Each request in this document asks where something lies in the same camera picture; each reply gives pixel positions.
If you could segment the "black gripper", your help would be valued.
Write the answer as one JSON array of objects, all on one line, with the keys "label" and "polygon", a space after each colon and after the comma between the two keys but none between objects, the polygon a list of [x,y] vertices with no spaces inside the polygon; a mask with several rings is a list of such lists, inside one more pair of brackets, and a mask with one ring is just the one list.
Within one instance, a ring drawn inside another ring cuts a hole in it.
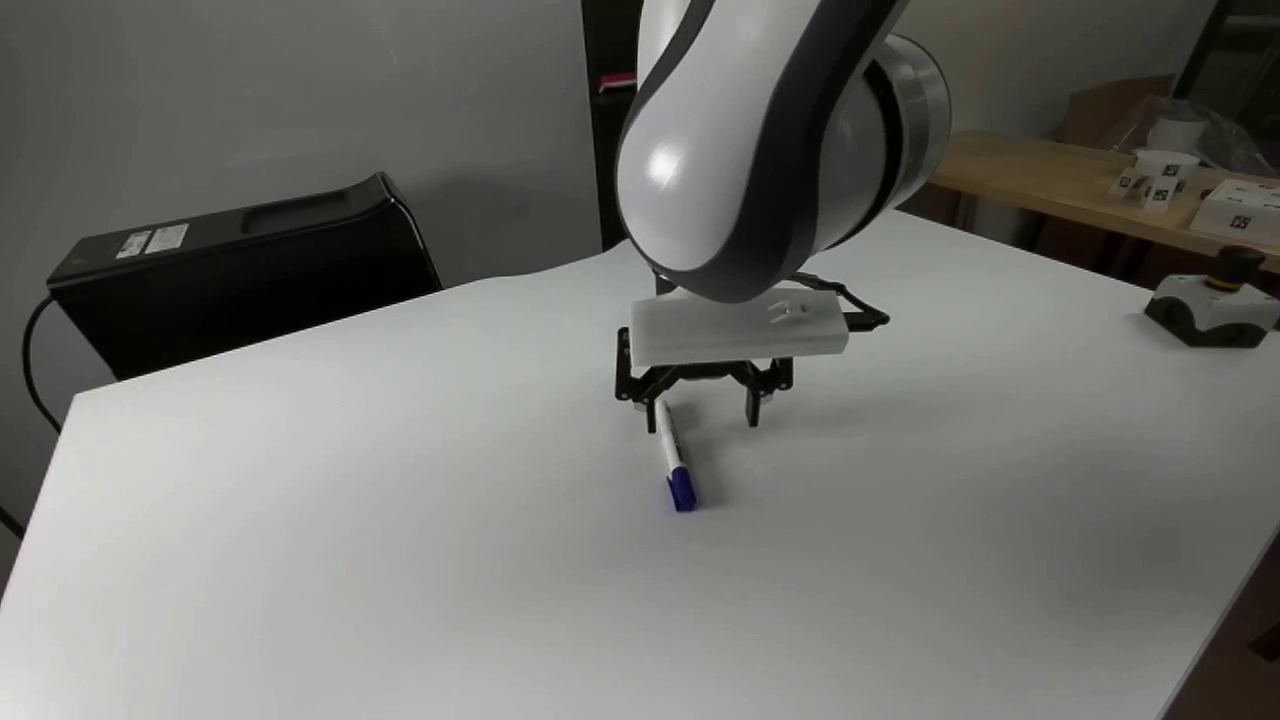
[{"label": "black gripper", "polygon": [[643,405],[647,431],[661,431],[662,397],[678,381],[736,381],[742,388],[742,422],[746,428],[761,428],[763,397],[786,392],[795,381],[791,362],[753,364],[753,362],[719,362],[719,364],[651,364],[643,371],[630,371],[630,331],[615,331],[615,368],[611,368],[611,392],[620,399]]}]

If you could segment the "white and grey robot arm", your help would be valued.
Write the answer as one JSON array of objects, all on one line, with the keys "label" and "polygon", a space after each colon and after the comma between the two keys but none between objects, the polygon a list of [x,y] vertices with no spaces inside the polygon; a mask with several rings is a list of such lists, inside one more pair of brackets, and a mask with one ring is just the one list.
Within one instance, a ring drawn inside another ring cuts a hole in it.
[{"label": "white and grey robot arm", "polygon": [[889,314],[809,266],[918,193],[950,137],[911,0],[643,0],[615,205],[657,293],[615,331],[615,392],[662,422],[685,381],[746,405]]}]

